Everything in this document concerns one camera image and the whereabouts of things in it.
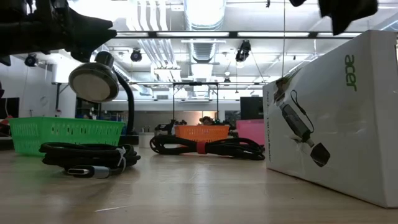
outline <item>metal frame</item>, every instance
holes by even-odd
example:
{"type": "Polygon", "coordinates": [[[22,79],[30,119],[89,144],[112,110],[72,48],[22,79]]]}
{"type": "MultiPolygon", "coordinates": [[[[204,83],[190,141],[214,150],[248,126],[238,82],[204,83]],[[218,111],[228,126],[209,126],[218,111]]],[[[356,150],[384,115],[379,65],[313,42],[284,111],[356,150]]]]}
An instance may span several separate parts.
{"type": "Polygon", "coordinates": [[[182,87],[177,90],[177,92],[175,92],[175,86],[176,85],[181,85],[181,86],[185,86],[185,85],[189,85],[189,86],[202,86],[202,85],[215,85],[217,86],[217,119],[219,116],[219,109],[218,109],[218,90],[220,89],[220,84],[218,82],[173,82],[173,119],[175,119],[175,94],[178,93],[178,91],[180,91],[182,89],[182,87]]]}
{"type": "Polygon", "coordinates": [[[344,32],[334,36],[325,32],[283,31],[118,31],[113,39],[343,39],[351,40],[361,32],[344,32]]]}

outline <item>green plastic basket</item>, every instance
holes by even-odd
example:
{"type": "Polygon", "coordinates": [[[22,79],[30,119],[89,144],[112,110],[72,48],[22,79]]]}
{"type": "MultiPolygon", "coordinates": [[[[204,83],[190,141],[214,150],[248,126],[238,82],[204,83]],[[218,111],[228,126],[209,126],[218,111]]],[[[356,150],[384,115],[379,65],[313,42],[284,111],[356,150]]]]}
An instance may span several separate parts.
{"type": "Polygon", "coordinates": [[[15,151],[30,156],[44,156],[39,149],[45,142],[115,146],[124,126],[115,121],[46,117],[14,118],[9,122],[15,151]]]}

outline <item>acer box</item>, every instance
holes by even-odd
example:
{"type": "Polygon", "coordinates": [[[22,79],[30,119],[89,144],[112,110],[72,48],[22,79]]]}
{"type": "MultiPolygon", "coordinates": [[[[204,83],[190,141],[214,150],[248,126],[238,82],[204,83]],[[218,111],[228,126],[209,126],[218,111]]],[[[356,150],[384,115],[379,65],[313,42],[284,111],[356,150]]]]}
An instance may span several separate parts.
{"type": "Polygon", "coordinates": [[[267,168],[398,207],[396,44],[367,31],[264,86],[267,168]]]}

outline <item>orange basket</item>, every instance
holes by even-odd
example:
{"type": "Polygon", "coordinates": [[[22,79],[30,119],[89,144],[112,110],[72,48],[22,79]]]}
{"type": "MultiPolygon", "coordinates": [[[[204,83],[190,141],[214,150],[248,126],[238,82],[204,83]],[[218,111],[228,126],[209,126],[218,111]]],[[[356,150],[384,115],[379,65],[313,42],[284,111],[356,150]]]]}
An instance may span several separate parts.
{"type": "Polygon", "coordinates": [[[191,141],[213,142],[228,137],[229,126],[217,125],[181,125],[175,127],[175,135],[191,141]]]}

